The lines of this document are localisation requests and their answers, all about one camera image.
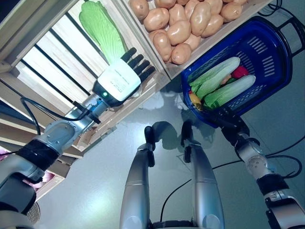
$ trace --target basket handle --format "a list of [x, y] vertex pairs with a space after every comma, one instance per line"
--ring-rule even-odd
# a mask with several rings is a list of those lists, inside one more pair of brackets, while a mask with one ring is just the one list
[[292, 17], [292, 18], [288, 19], [286, 22], [284, 22], [283, 24], [281, 24], [279, 27], [277, 27], [276, 31], [280, 32], [281, 35], [283, 35], [281, 32], [281, 29], [288, 24], [293, 25], [297, 34], [299, 35], [299, 38], [300, 38], [300, 41], [302, 44], [302, 47], [300, 49], [298, 49], [297, 51], [295, 51], [294, 53], [292, 53], [291, 49], [289, 48], [291, 56], [294, 57], [295, 55], [299, 54], [301, 51], [305, 50], [305, 28], [298, 18]]

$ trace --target floor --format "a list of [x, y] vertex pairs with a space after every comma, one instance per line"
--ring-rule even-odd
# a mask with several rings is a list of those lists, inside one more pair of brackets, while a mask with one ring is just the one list
[[[305, 22], [305, 3], [295, 0], [284, 7]], [[271, 17], [276, 25], [282, 14]], [[292, 47], [297, 48], [296, 39]], [[243, 115], [251, 136], [261, 142], [268, 154], [285, 148], [304, 135], [305, 130], [305, 53], [293, 59], [294, 74], [290, 84]], [[202, 143], [212, 166], [236, 160], [236, 154], [219, 129], [200, 121], [186, 109], [181, 99], [180, 79], [150, 98], [117, 125], [117, 129], [93, 147], [83, 159], [73, 164], [68, 178], [44, 196], [39, 205], [41, 219], [36, 229], [110, 229], [119, 227], [124, 184], [136, 149], [144, 143], [144, 128], [152, 125], [159, 142], [156, 165], [149, 169], [151, 220], [159, 221], [162, 204], [179, 185], [190, 179], [189, 165], [183, 162], [180, 132], [183, 121], [193, 120], [194, 137]], [[305, 142], [285, 152], [305, 162]], [[282, 175], [295, 170], [295, 162], [271, 161]], [[266, 206], [255, 181], [238, 163], [215, 170], [222, 198], [226, 228], [269, 228]], [[305, 206], [305, 173], [287, 180], [295, 196]], [[163, 220], [190, 219], [191, 185], [187, 184], [169, 199]]]

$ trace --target wire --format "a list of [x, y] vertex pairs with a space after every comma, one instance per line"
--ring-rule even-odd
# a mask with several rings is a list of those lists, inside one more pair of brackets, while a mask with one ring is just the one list
[[284, 179], [291, 179], [291, 178], [294, 178], [294, 177], [297, 177], [301, 172], [302, 172], [302, 169], [303, 169], [303, 166], [302, 166], [302, 163], [299, 159], [295, 158], [294, 156], [288, 156], [288, 155], [275, 155], [275, 156], [268, 156], [267, 158], [289, 158], [289, 159], [292, 159], [294, 161], [296, 161], [299, 165], [299, 169], [298, 171], [294, 173], [294, 171], [292, 173], [289, 173], [288, 175], [282, 177]]
[[160, 222], [162, 222], [162, 218], [163, 218], [163, 211], [166, 205], [166, 202], [168, 201], [168, 199], [172, 196], [172, 194], [175, 193], [175, 191], [177, 191], [178, 189], [180, 189], [181, 187], [183, 187], [184, 185], [186, 185], [187, 183], [189, 183], [192, 179], [189, 179], [188, 181], [186, 181], [184, 184], [180, 185], [178, 188], [176, 188], [173, 192], [171, 192], [171, 194], [169, 194], [169, 196], [166, 198], [166, 200], [163, 203], [162, 206], [162, 210], [161, 210], [161, 215], [160, 215]]
[[17, 153], [18, 151], [15, 151], [15, 152], [9, 152], [9, 153], [4, 153], [4, 154], [0, 154], [0, 156], [5, 156], [5, 155], [10, 155], [10, 154], [15, 154]]
[[270, 9], [272, 9], [273, 11], [269, 14], [263, 14], [263, 13], [260, 13], [258, 12], [259, 15], [261, 16], [264, 16], [264, 17], [268, 17], [268, 16], [271, 16], [272, 14], [274, 14], [277, 10], [281, 9], [287, 13], [290, 14], [290, 16], [292, 16], [294, 19], [298, 20], [299, 23], [303, 26], [303, 28], [305, 29], [305, 25], [303, 23], [301, 23], [301, 21], [292, 13], [290, 12], [289, 10], [287, 10], [286, 8], [282, 7], [282, 0], [277, 0], [276, 1], [276, 5], [274, 4], [268, 4], [267, 5]]
[[[298, 176], [302, 169], [303, 169], [303, 166], [302, 166], [302, 163], [299, 159], [293, 157], [293, 156], [288, 156], [288, 155], [277, 155], [277, 156], [274, 156], [275, 154], [279, 154], [281, 152], [284, 152], [292, 147], [294, 147], [295, 145], [299, 144], [303, 139], [305, 138], [305, 136], [303, 136], [300, 140], [298, 140], [297, 142], [293, 143], [291, 146], [285, 148], [285, 149], [282, 149], [282, 150], [279, 150], [275, 153], [271, 153], [271, 154], [267, 154], [265, 155], [267, 158], [289, 158], [289, 159], [292, 159], [294, 161], [296, 161], [299, 165], [299, 169], [298, 171], [291, 175], [292, 173], [294, 173], [294, 171], [292, 173], [289, 173], [287, 174], [286, 176], [284, 176], [283, 178], [284, 179], [291, 179], [291, 178], [294, 178], [296, 176]], [[227, 166], [227, 165], [231, 165], [231, 164], [235, 164], [235, 163], [238, 163], [238, 162], [242, 162], [242, 160], [236, 160], [236, 161], [231, 161], [231, 162], [228, 162], [228, 163], [225, 163], [225, 164], [222, 164], [222, 165], [219, 165], [219, 166], [215, 166], [213, 167], [212, 169], [217, 169], [217, 168], [220, 168], [220, 167], [223, 167], [223, 166]], [[160, 215], [160, 222], [162, 222], [162, 218], [163, 218], [163, 212], [164, 212], [164, 208], [165, 208], [165, 205], [168, 201], [168, 199], [172, 196], [172, 194], [174, 194], [178, 189], [182, 188], [184, 185], [186, 185], [187, 183], [189, 183], [192, 179], [189, 179], [188, 181], [186, 181], [185, 183], [183, 183], [182, 185], [180, 185], [178, 188], [176, 188], [173, 192], [170, 193], [170, 195], [166, 198], [166, 200], [164, 201], [163, 203], [163, 206], [162, 206], [162, 209], [161, 209], [161, 215]]]
[[80, 116], [79, 116], [78, 118], [67, 118], [67, 117], [62, 116], [62, 115], [60, 115], [60, 114], [58, 114], [58, 113], [56, 113], [56, 112], [54, 112], [54, 111], [48, 109], [47, 107], [45, 107], [45, 106], [39, 104], [38, 102], [36, 102], [36, 101], [34, 101], [34, 100], [29, 99], [29, 98], [21, 97], [20, 100], [21, 100], [21, 103], [23, 104], [24, 108], [27, 110], [27, 112], [28, 112], [29, 115], [31, 116], [33, 122], [35, 123], [35, 127], [36, 127], [36, 130], [37, 130], [37, 134], [38, 134], [38, 135], [41, 135], [41, 131], [40, 131], [39, 124], [38, 124], [38, 122], [37, 122], [37, 119], [36, 119], [35, 115], [34, 115], [33, 112], [31, 111], [31, 109], [29, 108], [29, 106], [26, 104], [26, 102], [32, 104], [33, 106], [37, 107], [38, 109], [40, 109], [40, 110], [42, 110], [42, 111], [45, 111], [45, 112], [47, 112], [47, 113], [49, 113], [49, 114], [51, 114], [51, 115], [53, 115], [53, 116], [55, 116], [55, 117], [61, 118], [61, 119], [66, 120], [66, 121], [72, 121], [72, 122], [82, 120], [82, 119], [88, 114], [88, 112], [89, 112], [88, 110], [84, 110], [84, 111], [80, 114]]
[[284, 151], [286, 151], [286, 150], [288, 150], [288, 149], [291, 149], [292, 147], [294, 147], [295, 145], [299, 144], [299, 143], [300, 143], [302, 140], [304, 140], [304, 139], [305, 139], [305, 135], [304, 135], [300, 140], [298, 140], [297, 142], [293, 143], [291, 146], [289, 146], [289, 147], [287, 147], [287, 148], [285, 148], [285, 149], [282, 149], [282, 150], [280, 150], [280, 151], [277, 151], [277, 152], [275, 152], [275, 153], [267, 154], [266, 156], [272, 156], [272, 155], [275, 155], [275, 154], [279, 154], [279, 153], [281, 153], [281, 152], [284, 152]]
[[276, 0], [276, 5], [273, 5], [273, 4], [268, 4], [267, 6], [272, 9], [273, 11], [269, 14], [263, 14], [263, 13], [260, 13], [258, 12], [259, 15], [263, 16], [263, 17], [268, 17], [268, 16], [271, 16], [272, 14], [274, 14], [277, 10], [280, 9], [280, 7], [282, 6], [282, 0]]

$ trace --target blue plastic basket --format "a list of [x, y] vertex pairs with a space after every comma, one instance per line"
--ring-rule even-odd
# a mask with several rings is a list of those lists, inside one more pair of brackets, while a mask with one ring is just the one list
[[[291, 52], [281, 32], [281, 29], [289, 23], [296, 29], [302, 44], [302, 48], [294, 53]], [[230, 57], [239, 57], [240, 64], [250, 74], [256, 76], [256, 81], [252, 87], [224, 106], [242, 115], [290, 83], [292, 58], [304, 49], [305, 32], [297, 19], [291, 18], [281, 26], [275, 27], [262, 17], [253, 17], [181, 73], [185, 103], [200, 120], [216, 128], [216, 124], [207, 120], [207, 113], [198, 111], [192, 104], [188, 82], [194, 81], [204, 72]], [[221, 107], [217, 108], [213, 113], [222, 115], [221, 110]]]

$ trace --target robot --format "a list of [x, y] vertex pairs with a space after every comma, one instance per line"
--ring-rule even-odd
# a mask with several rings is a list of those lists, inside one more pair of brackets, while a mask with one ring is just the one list
[[[131, 48], [111, 64], [97, 79], [93, 94], [74, 107], [61, 120], [50, 123], [42, 135], [37, 135], [15, 154], [0, 162], [0, 229], [34, 229], [26, 213], [36, 199], [34, 189], [23, 182], [38, 183], [44, 172], [70, 147], [74, 140], [86, 132], [98, 117], [110, 107], [123, 104], [155, 71], [148, 61], [140, 61], [140, 54]], [[35, 101], [22, 98], [22, 102], [41, 107]], [[268, 207], [267, 216], [272, 229], [305, 227], [305, 211], [289, 192], [283, 178], [268, 168], [259, 142], [249, 137], [249, 129], [241, 118], [211, 116], [218, 123], [226, 139], [235, 147], [250, 174], [256, 180]], [[209, 228], [224, 229], [222, 204], [216, 179], [199, 142], [194, 140], [189, 122], [182, 127], [184, 161], [193, 167], [193, 219], [192, 221], [166, 221], [151, 223], [149, 218], [148, 167], [154, 166], [155, 140], [153, 129], [144, 130], [146, 143], [137, 150], [125, 185], [122, 201], [121, 229], [152, 228]]]

